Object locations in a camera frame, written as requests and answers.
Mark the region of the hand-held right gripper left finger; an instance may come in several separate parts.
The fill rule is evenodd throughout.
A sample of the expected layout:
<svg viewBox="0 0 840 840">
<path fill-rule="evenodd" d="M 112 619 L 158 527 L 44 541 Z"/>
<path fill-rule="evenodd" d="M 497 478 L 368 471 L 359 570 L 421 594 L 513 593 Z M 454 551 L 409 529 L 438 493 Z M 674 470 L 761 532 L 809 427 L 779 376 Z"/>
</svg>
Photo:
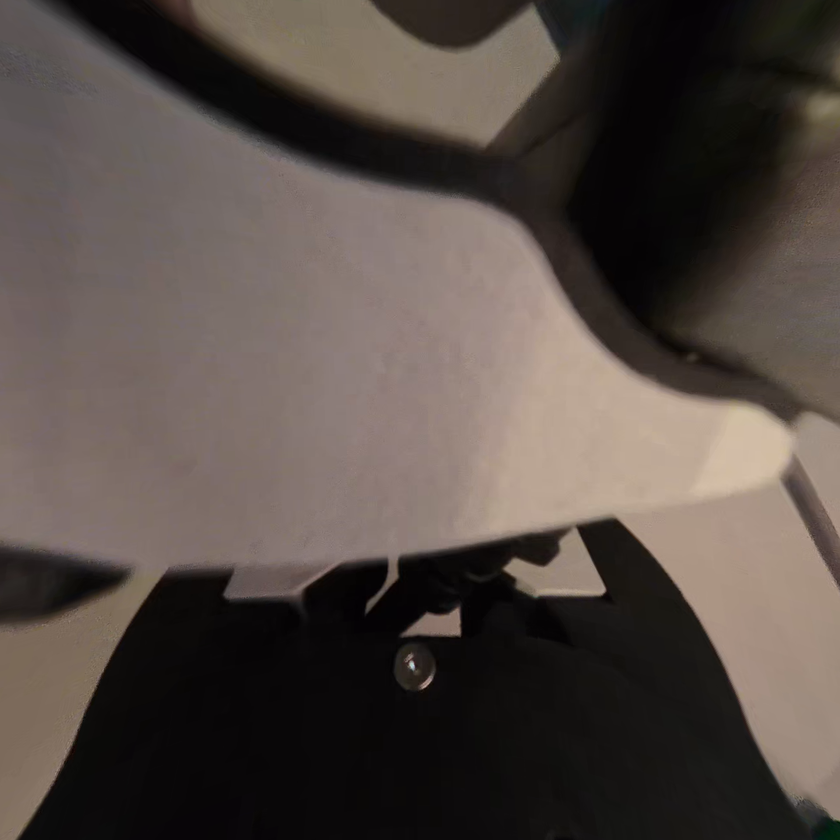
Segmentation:
<svg viewBox="0 0 840 840">
<path fill-rule="evenodd" d="M 229 602 L 294 602 L 310 582 L 302 566 L 241 566 L 231 573 L 223 598 Z"/>
</svg>

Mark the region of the black power strip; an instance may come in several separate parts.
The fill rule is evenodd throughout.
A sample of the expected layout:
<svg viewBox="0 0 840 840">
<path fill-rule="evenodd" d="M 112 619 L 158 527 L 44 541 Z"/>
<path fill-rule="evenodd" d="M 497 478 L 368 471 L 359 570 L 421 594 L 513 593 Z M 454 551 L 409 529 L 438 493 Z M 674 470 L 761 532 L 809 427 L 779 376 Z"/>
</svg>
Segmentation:
<svg viewBox="0 0 840 840">
<path fill-rule="evenodd" d="M 839 4 L 537 2 L 520 154 L 664 343 L 838 421 Z"/>
</svg>

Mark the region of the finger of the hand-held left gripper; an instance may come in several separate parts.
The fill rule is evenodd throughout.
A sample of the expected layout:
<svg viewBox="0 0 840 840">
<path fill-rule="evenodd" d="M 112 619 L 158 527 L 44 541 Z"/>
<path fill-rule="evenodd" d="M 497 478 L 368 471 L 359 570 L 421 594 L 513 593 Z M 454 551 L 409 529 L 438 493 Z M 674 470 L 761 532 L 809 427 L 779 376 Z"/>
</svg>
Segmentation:
<svg viewBox="0 0 840 840">
<path fill-rule="evenodd" d="M 2 2 L 2 543 L 136 566 L 448 550 L 737 495 L 787 423 L 631 371 L 519 221 L 268 150 Z"/>
</svg>

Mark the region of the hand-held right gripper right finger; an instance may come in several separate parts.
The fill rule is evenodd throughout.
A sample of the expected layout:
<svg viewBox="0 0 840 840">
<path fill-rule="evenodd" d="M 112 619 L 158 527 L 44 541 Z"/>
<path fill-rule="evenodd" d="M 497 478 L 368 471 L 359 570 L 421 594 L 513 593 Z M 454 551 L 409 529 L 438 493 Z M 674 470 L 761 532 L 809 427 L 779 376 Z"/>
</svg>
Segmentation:
<svg viewBox="0 0 840 840">
<path fill-rule="evenodd" d="M 558 554 L 548 565 L 525 564 L 525 591 L 547 597 L 599 597 L 606 593 L 578 529 L 563 536 Z"/>
</svg>

